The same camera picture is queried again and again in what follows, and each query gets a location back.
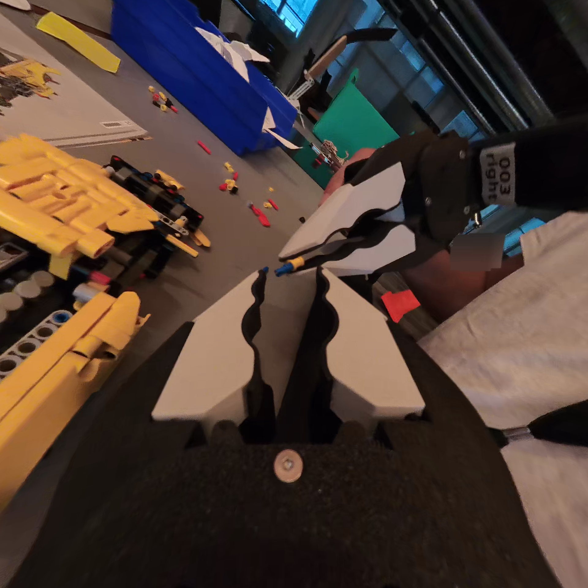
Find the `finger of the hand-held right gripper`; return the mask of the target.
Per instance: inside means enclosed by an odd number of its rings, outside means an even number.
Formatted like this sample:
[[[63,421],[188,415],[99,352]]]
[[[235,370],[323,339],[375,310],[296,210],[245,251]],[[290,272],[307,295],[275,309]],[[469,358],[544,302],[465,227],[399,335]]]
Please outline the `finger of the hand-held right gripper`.
[[[310,218],[313,231],[304,234],[303,272],[322,268],[337,277],[371,275],[415,252],[415,234],[399,222],[380,217],[339,216],[327,221]]]
[[[324,246],[336,233],[352,229],[366,214],[377,217],[400,204],[405,174],[400,162],[360,182],[338,188],[290,237],[280,261],[297,258]]]

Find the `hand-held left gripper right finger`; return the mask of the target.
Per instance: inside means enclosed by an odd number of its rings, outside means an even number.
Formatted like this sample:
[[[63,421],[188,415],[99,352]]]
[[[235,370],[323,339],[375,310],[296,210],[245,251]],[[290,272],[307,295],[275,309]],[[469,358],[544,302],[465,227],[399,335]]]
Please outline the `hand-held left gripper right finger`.
[[[318,277],[326,282],[325,302],[336,318],[325,349],[333,413],[364,427],[421,416],[422,395],[385,315],[330,270],[320,269]]]

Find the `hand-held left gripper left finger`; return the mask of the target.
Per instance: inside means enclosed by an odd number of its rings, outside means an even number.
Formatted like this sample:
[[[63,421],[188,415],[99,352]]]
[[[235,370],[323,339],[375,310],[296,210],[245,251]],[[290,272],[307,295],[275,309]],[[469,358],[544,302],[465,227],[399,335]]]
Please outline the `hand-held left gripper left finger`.
[[[266,269],[253,272],[189,323],[189,335],[160,394],[154,421],[241,425],[263,390],[259,351]]]

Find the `yellow toy brick car model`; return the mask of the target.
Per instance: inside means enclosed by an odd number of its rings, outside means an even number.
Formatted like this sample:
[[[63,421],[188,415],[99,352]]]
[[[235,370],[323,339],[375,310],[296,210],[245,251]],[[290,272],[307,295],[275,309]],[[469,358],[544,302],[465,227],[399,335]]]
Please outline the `yellow toy brick car model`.
[[[1,510],[149,315],[135,291],[209,247],[184,186],[22,134],[1,142]]]

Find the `person's right forearm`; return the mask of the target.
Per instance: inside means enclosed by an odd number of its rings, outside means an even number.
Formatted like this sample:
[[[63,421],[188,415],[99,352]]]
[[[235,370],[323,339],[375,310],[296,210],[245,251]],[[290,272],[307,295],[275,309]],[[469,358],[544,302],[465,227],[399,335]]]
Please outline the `person's right forearm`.
[[[455,270],[450,267],[449,252],[440,251],[400,275],[423,309],[442,323],[523,266],[523,255],[518,254],[504,257],[497,269]]]

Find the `person's right hand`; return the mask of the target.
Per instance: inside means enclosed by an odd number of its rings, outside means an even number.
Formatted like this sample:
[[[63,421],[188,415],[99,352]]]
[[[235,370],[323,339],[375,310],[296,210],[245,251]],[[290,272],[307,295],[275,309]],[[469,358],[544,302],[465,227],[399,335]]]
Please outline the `person's right hand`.
[[[363,161],[370,158],[375,151],[376,149],[374,148],[362,148],[359,149],[353,156],[351,156],[329,180],[329,183],[323,191],[323,196],[318,206],[322,206],[331,197],[331,195],[345,183],[345,172],[347,167],[356,164],[358,161]]]

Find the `orange plastic object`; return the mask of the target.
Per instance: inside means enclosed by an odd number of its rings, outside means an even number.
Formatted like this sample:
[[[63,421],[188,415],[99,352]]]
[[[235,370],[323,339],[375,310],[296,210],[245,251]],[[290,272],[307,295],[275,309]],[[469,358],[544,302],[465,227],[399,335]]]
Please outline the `orange plastic object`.
[[[380,297],[386,312],[390,319],[398,324],[402,318],[417,309],[420,302],[417,300],[411,290],[402,290],[400,292],[386,292]]]

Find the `scattered small toy brick pieces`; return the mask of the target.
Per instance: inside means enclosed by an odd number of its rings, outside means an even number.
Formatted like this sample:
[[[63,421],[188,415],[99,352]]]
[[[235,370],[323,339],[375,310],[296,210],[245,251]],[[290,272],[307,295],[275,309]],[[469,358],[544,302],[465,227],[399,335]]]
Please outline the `scattered small toy brick pieces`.
[[[161,110],[162,112],[171,111],[176,114],[178,113],[177,108],[173,105],[171,100],[168,97],[166,97],[166,95],[164,95],[162,92],[158,92],[154,86],[149,86],[148,91],[151,94],[152,103],[159,110]],[[232,166],[230,165],[229,162],[224,163],[224,168],[227,171],[227,173],[231,174],[231,177],[225,179],[224,183],[220,185],[219,190],[225,191],[225,192],[230,192],[231,194],[236,194],[238,192],[238,185],[237,185],[238,173],[232,168]],[[269,220],[263,210],[257,208],[253,204],[248,204],[247,207],[252,211],[254,216],[258,219],[258,221],[260,222],[260,224],[263,227],[265,227],[265,228],[270,227],[270,222],[269,222]]]

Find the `white crumpled paper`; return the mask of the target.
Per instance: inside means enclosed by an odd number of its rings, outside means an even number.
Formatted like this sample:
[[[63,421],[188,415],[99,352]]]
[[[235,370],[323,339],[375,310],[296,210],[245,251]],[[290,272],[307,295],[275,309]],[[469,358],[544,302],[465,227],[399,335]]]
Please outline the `white crumpled paper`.
[[[249,83],[247,62],[270,63],[269,58],[263,56],[246,43],[239,40],[225,40],[221,33],[210,32],[201,27],[196,26],[195,30],[211,44],[247,83]]]
[[[294,145],[293,143],[291,143],[290,141],[288,141],[284,137],[277,134],[274,130],[275,128],[276,128],[275,120],[273,118],[273,114],[270,110],[270,107],[268,107],[266,110],[266,115],[265,115],[263,126],[262,126],[262,132],[274,137],[279,143],[281,143],[282,146],[284,146],[287,149],[294,150],[294,151],[301,149],[300,146]]]

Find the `wooden document stand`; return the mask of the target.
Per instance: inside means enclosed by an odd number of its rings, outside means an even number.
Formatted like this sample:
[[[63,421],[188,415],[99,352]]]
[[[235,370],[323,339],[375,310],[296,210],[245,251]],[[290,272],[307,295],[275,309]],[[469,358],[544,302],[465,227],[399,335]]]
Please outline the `wooden document stand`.
[[[287,99],[290,103],[294,104],[298,101],[306,92],[308,92],[316,80],[324,74],[331,63],[344,51],[348,44],[348,36],[342,35],[335,43],[333,43],[314,63],[308,70],[304,70],[303,77],[304,82],[300,84],[293,92],[291,92]]]

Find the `blue storage bin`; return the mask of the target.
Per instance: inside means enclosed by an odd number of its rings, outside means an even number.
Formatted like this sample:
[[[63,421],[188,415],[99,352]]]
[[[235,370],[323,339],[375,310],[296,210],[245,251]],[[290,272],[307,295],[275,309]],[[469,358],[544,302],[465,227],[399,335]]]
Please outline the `blue storage bin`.
[[[252,62],[246,63],[247,83],[196,26],[219,32],[202,21],[190,1],[112,2],[111,36],[116,44],[235,154],[279,144],[262,133],[268,107],[275,132],[289,139],[296,107]]]

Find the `open instruction booklet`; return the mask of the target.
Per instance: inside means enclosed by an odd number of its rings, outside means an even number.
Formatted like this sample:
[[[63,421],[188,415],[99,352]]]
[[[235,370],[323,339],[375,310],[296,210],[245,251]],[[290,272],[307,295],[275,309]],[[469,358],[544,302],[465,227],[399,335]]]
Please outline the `open instruction booklet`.
[[[147,131],[1,15],[1,140],[20,134],[86,146]]]

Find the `yellow paper piece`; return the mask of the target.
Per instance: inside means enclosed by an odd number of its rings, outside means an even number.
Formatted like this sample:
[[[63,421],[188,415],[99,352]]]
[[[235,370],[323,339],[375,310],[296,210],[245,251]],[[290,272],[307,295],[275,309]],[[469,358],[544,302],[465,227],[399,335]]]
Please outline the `yellow paper piece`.
[[[112,74],[118,72],[121,60],[116,55],[56,13],[49,12],[42,16],[36,29],[65,42],[100,69]]]

